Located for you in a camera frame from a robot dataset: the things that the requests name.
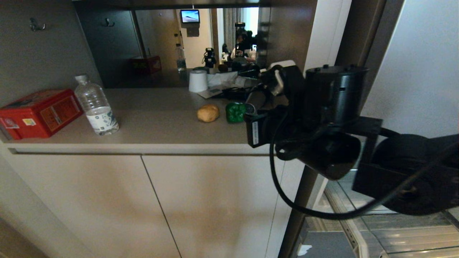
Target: tv screen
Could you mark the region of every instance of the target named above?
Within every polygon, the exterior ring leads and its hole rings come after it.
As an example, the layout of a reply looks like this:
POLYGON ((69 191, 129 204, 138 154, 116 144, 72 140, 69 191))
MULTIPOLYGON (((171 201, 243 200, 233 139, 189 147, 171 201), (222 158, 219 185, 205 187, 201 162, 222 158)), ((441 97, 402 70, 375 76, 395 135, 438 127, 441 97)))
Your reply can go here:
POLYGON ((199 10, 181 10, 182 23, 199 23, 199 10))

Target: potato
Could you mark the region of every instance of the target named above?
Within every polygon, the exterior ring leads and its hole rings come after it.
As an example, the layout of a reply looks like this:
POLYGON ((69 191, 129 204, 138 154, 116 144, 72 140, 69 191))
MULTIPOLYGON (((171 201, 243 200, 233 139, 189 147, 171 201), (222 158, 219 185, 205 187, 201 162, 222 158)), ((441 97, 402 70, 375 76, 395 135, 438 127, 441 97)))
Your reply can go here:
POLYGON ((216 105, 203 105, 197 112, 198 120, 206 123, 217 120, 220 116, 220 111, 216 105))

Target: paper cup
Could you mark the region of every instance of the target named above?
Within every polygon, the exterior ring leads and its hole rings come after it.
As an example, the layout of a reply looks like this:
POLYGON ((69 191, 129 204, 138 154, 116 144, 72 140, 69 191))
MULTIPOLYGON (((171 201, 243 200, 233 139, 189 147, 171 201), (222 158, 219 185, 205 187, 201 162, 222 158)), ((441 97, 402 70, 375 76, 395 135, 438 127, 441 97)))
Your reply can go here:
POLYGON ((204 70, 194 70, 190 72, 190 86, 188 88, 191 92, 201 92, 208 89, 207 86, 207 72, 204 70))

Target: green object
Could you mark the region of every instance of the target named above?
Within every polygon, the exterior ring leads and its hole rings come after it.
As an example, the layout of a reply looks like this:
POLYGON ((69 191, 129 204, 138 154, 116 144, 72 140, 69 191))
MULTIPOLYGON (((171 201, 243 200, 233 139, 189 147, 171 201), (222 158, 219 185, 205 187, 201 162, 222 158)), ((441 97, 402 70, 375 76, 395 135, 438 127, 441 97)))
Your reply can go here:
POLYGON ((226 105, 226 121, 228 121, 228 123, 243 122, 246 111, 246 105, 244 103, 230 103, 226 105))

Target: robotic arm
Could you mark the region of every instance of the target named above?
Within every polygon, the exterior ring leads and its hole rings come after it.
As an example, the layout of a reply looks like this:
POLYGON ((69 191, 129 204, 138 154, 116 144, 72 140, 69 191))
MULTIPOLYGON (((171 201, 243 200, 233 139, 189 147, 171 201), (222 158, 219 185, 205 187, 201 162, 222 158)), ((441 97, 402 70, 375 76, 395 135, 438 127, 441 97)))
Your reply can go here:
POLYGON ((293 62, 273 64, 261 74, 262 90, 284 94, 289 104, 246 115, 252 147, 270 144, 270 163, 279 195, 293 209, 323 219, 352 219, 384 204, 408 215, 459 206, 459 135, 428 139, 382 128, 382 120, 361 117, 364 67, 323 67, 306 71, 293 62), (362 148, 353 135, 366 137, 362 148), (387 139, 376 148, 378 136, 387 139), (357 162, 353 190, 373 197, 348 213, 323 213, 296 205, 284 194, 274 170, 281 160, 299 159, 330 180, 342 178, 357 162))

